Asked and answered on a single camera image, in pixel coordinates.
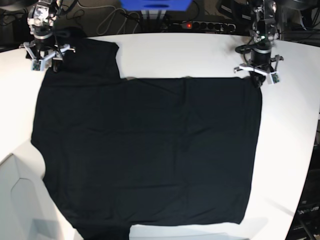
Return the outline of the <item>black T-shirt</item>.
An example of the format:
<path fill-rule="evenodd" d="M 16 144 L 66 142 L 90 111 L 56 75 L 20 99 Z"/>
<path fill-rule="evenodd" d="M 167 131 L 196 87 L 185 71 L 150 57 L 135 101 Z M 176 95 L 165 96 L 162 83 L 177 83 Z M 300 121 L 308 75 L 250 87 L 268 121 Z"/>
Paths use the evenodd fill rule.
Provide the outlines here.
<path fill-rule="evenodd" d="M 55 205 L 86 240 L 133 225 L 242 222 L 262 113 L 249 78 L 120 77 L 113 42 L 60 38 L 31 144 Z"/>

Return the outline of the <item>black power strip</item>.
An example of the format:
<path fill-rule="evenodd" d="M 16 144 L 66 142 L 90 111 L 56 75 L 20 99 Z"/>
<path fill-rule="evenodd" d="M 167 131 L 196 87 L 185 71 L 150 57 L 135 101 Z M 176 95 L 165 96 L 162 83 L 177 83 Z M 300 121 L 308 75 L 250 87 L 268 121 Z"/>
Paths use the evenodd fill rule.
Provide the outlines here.
<path fill-rule="evenodd" d="M 236 28 L 236 25 L 233 23 L 187 21 L 174 23 L 168 27 L 168 30 L 176 32 L 231 34 L 236 31 Z"/>

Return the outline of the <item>blue box overhead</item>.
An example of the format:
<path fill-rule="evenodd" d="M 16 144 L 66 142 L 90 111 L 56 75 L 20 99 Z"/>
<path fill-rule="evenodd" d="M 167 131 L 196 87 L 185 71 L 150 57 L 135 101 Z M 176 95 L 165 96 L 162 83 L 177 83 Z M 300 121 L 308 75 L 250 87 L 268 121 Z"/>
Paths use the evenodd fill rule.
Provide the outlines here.
<path fill-rule="evenodd" d="M 192 2 L 192 0 L 120 0 L 121 6 L 128 11 L 186 11 Z"/>

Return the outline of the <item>white side table panel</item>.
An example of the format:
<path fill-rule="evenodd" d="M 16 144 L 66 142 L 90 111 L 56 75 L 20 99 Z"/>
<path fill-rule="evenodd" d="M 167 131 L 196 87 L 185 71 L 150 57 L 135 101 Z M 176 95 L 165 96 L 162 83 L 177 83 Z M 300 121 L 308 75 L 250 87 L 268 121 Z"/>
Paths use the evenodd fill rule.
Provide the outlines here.
<path fill-rule="evenodd" d="M 76 231 L 56 207 L 41 177 L 13 154 L 0 163 L 0 238 L 76 239 Z"/>

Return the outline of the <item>black equipment with white lettering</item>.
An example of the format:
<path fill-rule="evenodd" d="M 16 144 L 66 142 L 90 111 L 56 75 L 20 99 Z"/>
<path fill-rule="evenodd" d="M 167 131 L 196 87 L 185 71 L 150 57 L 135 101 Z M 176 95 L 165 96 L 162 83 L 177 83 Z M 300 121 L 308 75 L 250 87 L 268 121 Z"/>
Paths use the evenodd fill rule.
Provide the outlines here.
<path fill-rule="evenodd" d="M 320 238 L 320 146 L 313 148 L 300 200 L 287 233 L 287 240 Z"/>

